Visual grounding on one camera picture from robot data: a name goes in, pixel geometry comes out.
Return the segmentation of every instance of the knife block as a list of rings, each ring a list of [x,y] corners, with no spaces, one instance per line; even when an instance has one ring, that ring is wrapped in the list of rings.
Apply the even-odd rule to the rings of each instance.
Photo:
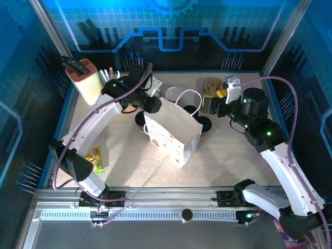
[[[65,72],[88,105],[94,105],[104,84],[99,77],[97,68],[91,61],[82,59],[80,62],[90,71],[88,74],[78,76],[77,73],[68,68],[65,69]]]

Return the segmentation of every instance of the paper bag handle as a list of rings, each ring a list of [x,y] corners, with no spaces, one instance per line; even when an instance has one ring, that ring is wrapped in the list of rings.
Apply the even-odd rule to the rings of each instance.
[[[195,90],[192,90],[192,89],[188,89],[188,90],[185,90],[183,93],[180,94],[180,96],[177,98],[176,102],[175,102],[175,105],[177,105],[177,102],[179,101],[179,99],[181,99],[181,96],[185,93],[185,92],[188,92],[188,91],[191,91],[191,92],[194,92],[194,93],[197,93],[197,95],[199,96],[201,102],[199,103],[199,106],[197,108],[196,111],[194,111],[192,114],[190,114],[191,116],[193,116],[196,112],[198,112],[199,108],[201,107],[202,105],[202,96]]]
[[[149,136],[149,133],[147,131],[145,131],[145,128],[146,128],[146,124],[143,125],[143,131],[145,134],[147,134]]]

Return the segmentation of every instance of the knife handle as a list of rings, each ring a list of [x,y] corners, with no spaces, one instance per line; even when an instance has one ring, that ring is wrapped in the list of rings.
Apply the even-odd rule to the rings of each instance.
[[[68,58],[67,62],[76,67],[78,70],[82,71],[83,74],[88,74],[90,72],[79,60]]]
[[[76,67],[74,67],[73,65],[69,64],[68,62],[62,62],[62,65],[64,65],[66,68],[74,71],[78,76],[81,76],[81,75],[84,74],[81,70],[77,69]]]

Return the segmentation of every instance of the speckled countertop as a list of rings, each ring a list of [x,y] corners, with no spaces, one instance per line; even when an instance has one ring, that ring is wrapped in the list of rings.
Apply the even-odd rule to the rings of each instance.
[[[190,88],[202,93],[205,78],[231,75],[234,74],[156,73],[155,77],[164,81],[164,89],[177,86],[183,90]],[[259,77],[258,74],[236,75],[241,82]],[[261,88],[261,84],[249,87]],[[198,97],[194,96],[192,93],[186,95],[184,103],[198,104]],[[79,96],[71,129],[90,108]],[[227,117],[207,115],[212,121],[212,129],[200,139],[198,150],[188,163],[179,168],[139,130],[134,121],[135,115],[136,113],[116,116],[92,145],[92,148],[101,147],[105,172],[98,176],[109,186],[231,186],[247,178],[261,185],[280,185],[272,169],[245,136],[230,128]],[[241,130],[237,124],[233,124],[233,127]],[[57,185],[69,178],[60,170]]]

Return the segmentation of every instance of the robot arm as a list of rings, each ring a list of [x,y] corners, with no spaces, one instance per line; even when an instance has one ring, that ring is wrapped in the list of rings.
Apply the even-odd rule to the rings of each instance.
[[[224,88],[231,96],[231,101],[229,98],[208,99],[204,101],[205,109],[218,117],[228,116],[245,128],[244,135],[248,142],[271,166],[288,199],[270,193],[250,179],[236,184],[234,195],[240,203],[248,202],[262,208],[280,221],[289,236],[299,238],[322,223],[315,204],[323,210],[326,217],[330,216],[328,208],[309,183],[293,153],[293,164],[290,163],[287,156],[287,138],[280,126],[268,119],[269,102],[264,91],[248,88],[243,92],[241,101],[241,88],[237,86],[238,83],[235,76],[225,78]],[[303,182],[316,199],[315,203],[312,202]]]
[[[129,104],[140,107],[149,113],[155,113],[161,107],[161,101],[154,96],[154,93],[162,85],[162,82],[158,81],[153,75],[150,75],[146,80],[151,80],[149,88],[143,89],[141,87],[122,100],[105,105],[105,103],[123,95],[137,85],[144,72],[144,68],[136,65],[129,75],[123,79],[123,82],[120,79],[112,79],[107,82],[101,95],[84,119],[60,141],[53,139],[50,142],[49,148],[56,162],[58,162],[65,147],[69,145],[60,163],[60,168],[95,197],[100,197],[107,186],[94,173],[93,164],[85,159],[85,155],[93,141],[106,125],[123,109],[126,109]],[[149,85],[149,83],[144,82],[142,84],[142,86],[145,85]],[[73,139],[73,135],[77,130],[79,132],[76,138]]]

